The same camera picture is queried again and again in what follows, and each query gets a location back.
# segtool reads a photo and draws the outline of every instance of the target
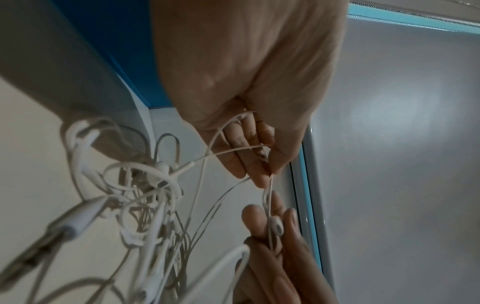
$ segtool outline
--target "fingernail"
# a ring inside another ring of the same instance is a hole
[[[281,276],[277,276],[273,281],[273,292],[278,304],[297,303],[295,293]]]
[[[295,209],[292,210],[290,220],[291,220],[291,224],[292,224],[292,227],[293,227],[293,231],[295,232],[295,236],[296,237],[301,237],[302,234],[300,233],[300,230],[299,230],[299,217],[298,217],[297,211]]]

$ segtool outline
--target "hand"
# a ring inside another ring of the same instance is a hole
[[[272,215],[283,219],[282,252],[274,256],[268,244],[265,212],[247,206],[242,220],[251,237],[248,267],[233,292],[233,304],[338,304],[298,227],[297,213],[286,210],[278,193],[272,194]]]
[[[343,37],[346,0],[150,0],[160,78],[205,142],[230,118],[213,152],[237,178],[268,186],[298,154],[323,99]]]

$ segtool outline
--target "blue trim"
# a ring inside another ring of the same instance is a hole
[[[474,25],[448,22],[435,18],[420,17],[410,14],[402,14],[356,4],[350,4],[348,6],[348,17],[351,19],[361,19],[440,31],[462,32],[477,35],[480,34],[480,27]]]
[[[312,208],[312,197],[310,196],[309,177],[307,175],[307,165],[305,163],[303,145],[300,146],[300,153],[298,154],[298,159],[300,161],[300,171],[301,171],[301,179],[303,184],[303,191],[305,192],[306,216],[308,219],[308,224],[310,226],[313,256],[316,260],[316,263],[320,267],[320,269],[322,269],[322,261],[320,258],[320,249],[319,249],[319,239],[317,237],[317,229],[315,227],[314,210]]]

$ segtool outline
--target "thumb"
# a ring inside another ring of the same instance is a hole
[[[273,174],[278,174],[298,155],[306,128],[305,125],[288,131],[275,129],[275,144],[268,155],[268,163]]]
[[[285,233],[282,238],[285,270],[307,303],[337,304],[334,291],[325,280],[307,242],[302,237],[297,212],[289,209],[283,214]]]

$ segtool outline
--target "finger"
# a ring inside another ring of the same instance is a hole
[[[206,144],[208,145],[217,131],[216,130],[203,131],[203,130],[197,129],[197,132],[200,135],[200,137],[203,139],[203,141],[205,141]],[[211,151],[213,153],[220,153],[226,150],[230,150],[231,148],[232,147],[229,145],[226,139],[222,136],[222,134],[220,134],[216,138],[215,142],[213,143]],[[242,162],[240,161],[240,159],[235,153],[226,153],[223,155],[219,155],[218,160],[222,163],[225,169],[227,169],[236,178],[245,177],[247,172],[245,171],[245,168]]]
[[[241,212],[241,220],[253,237],[268,240],[268,221],[262,207],[248,205]]]
[[[277,215],[279,217],[283,217],[286,208],[284,206],[284,202],[280,197],[280,194],[276,191],[272,191],[271,193],[271,214]]]
[[[260,144],[259,134],[257,131],[257,124],[253,114],[247,115],[241,120],[241,128],[243,129],[243,134],[248,141],[250,146],[258,146]],[[257,155],[260,164],[262,165],[265,172],[270,175],[270,166],[269,160],[263,148],[252,149]]]
[[[232,148],[250,146],[249,142],[245,138],[242,124],[240,122],[228,124],[224,128],[223,133],[225,134],[225,138]],[[265,171],[255,152],[251,149],[246,149],[236,151],[236,154],[238,155],[253,183],[259,188],[266,188],[269,184],[270,174]]]
[[[297,212],[288,209],[283,215],[285,233],[282,238],[285,270],[306,302],[337,303],[307,242],[300,234]]]
[[[253,304],[270,304],[267,295],[262,289],[257,277],[250,267],[247,267],[233,290],[233,302]]]
[[[274,129],[267,125],[257,113],[253,114],[256,124],[256,132],[258,133],[258,139],[264,145],[273,145],[275,143]]]
[[[272,252],[255,238],[245,244],[250,247],[248,265],[272,304],[300,304],[294,285]]]
[[[273,174],[279,174],[298,155],[306,128],[307,126],[293,131],[275,129],[275,144],[268,155]]]

